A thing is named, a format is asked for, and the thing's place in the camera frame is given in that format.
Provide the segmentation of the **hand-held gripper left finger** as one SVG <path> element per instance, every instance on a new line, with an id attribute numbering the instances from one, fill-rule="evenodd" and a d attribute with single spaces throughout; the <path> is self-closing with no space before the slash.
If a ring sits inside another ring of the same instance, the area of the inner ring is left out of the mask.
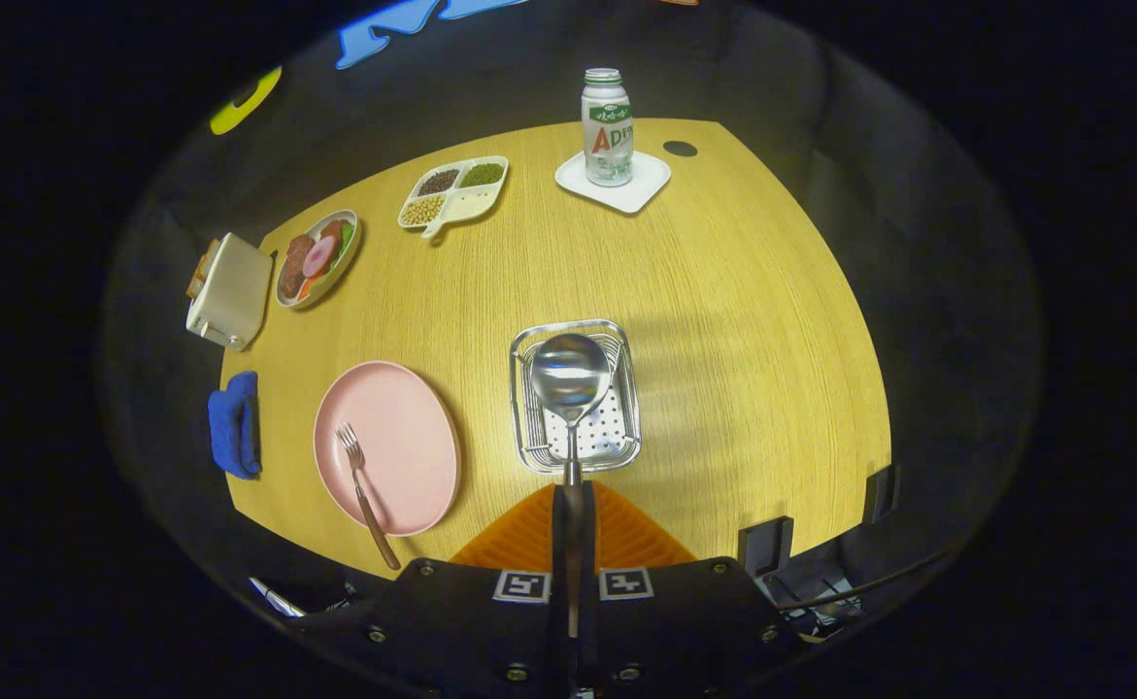
<path id="1" fill-rule="evenodd" d="M 416 558 L 301 631 L 402 698 L 565 698 L 568 497 L 541 488 L 457 557 Z"/>

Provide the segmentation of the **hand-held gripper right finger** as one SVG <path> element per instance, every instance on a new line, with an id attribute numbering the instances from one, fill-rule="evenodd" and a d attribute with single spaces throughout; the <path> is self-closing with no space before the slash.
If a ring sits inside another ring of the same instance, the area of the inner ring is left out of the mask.
<path id="1" fill-rule="evenodd" d="M 750 698 L 805 650 L 741 561 L 695 558 L 612 488 L 580 488 L 581 694 Z"/>

